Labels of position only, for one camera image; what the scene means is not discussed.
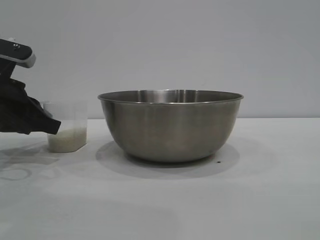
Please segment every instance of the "rice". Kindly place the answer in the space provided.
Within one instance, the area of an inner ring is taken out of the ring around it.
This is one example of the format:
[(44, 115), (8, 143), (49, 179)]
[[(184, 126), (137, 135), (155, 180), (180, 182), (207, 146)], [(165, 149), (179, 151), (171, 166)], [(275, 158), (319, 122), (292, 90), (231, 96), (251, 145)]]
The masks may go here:
[(74, 128), (48, 134), (48, 147), (53, 153), (75, 152), (87, 143), (87, 128)]

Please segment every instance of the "black cloth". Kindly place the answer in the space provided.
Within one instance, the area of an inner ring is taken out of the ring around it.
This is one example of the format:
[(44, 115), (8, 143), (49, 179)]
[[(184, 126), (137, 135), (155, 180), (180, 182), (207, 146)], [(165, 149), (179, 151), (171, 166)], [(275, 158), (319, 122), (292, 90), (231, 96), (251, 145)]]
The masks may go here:
[(11, 78), (15, 66), (15, 62), (0, 58), (0, 132), (56, 134), (61, 122), (27, 95), (23, 82)]

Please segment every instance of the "bowl rim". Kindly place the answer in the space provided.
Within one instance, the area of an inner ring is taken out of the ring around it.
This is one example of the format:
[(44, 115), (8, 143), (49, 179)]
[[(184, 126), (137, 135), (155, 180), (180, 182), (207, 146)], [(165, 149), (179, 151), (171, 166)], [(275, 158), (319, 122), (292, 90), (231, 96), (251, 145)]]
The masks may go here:
[[(236, 98), (217, 100), (217, 101), (199, 101), (199, 102), (140, 102), (140, 101), (123, 101), (123, 100), (113, 100), (104, 98), (104, 95), (115, 94), (115, 93), (128, 93), (128, 92), (164, 92), (164, 91), (195, 91), (195, 92), (212, 92), (212, 93), (222, 93), (222, 94), (233, 94), (237, 96)], [(239, 101), (243, 99), (244, 96), (240, 93), (230, 92), (230, 91), (215, 91), (215, 90), (195, 90), (195, 89), (142, 89), (142, 90), (124, 90), (124, 91), (111, 91), (98, 95), (98, 99), (101, 101), (112, 102), (112, 103), (122, 103), (122, 104), (139, 104), (139, 105), (194, 105), (194, 104), (214, 104), (214, 103), (226, 103)]]

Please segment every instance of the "plastic measuring cup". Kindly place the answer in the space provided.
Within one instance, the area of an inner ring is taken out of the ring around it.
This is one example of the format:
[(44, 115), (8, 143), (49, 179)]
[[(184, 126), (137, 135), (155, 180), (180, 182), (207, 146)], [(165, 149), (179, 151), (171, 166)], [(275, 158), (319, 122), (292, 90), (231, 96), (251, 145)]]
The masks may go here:
[(56, 135), (48, 134), (48, 149), (53, 153), (75, 152), (87, 143), (87, 102), (50, 101), (43, 103), (52, 118), (61, 121)]

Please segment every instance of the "stainless steel bowl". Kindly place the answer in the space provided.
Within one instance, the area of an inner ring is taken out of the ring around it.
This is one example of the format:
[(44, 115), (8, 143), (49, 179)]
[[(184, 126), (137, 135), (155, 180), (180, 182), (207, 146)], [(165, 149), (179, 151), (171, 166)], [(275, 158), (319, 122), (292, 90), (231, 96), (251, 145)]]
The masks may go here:
[(104, 93), (104, 116), (114, 141), (128, 154), (178, 163), (207, 157), (227, 141), (241, 94), (206, 90)]

